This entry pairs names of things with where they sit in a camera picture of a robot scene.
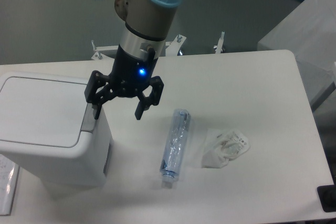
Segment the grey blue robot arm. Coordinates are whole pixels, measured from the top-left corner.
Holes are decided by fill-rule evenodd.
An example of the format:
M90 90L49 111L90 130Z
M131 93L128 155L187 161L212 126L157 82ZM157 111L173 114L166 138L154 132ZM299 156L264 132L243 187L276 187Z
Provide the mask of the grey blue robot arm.
M164 88L153 71L182 0L125 0L120 18L125 28L111 73L92 72L85 89L87 103L98 119L102 106L116 97L137 97L135 117L160 102Z

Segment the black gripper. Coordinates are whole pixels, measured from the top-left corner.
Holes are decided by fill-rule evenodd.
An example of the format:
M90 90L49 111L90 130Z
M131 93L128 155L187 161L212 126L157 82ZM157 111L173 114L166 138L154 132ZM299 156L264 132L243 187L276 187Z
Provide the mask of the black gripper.
M140 120L143 112L150 106L160 103L164 83L159 76L152 77L157 63L156 51L148 45L144 50L144 59L136 58L118 47L111 73L106 76L94 70L85 88L86 102L92 104L93 117L100 116L102 105L115 97L138 97L139 103L135 110L135 117ZM151 93L146 97L143 93L148 86Z

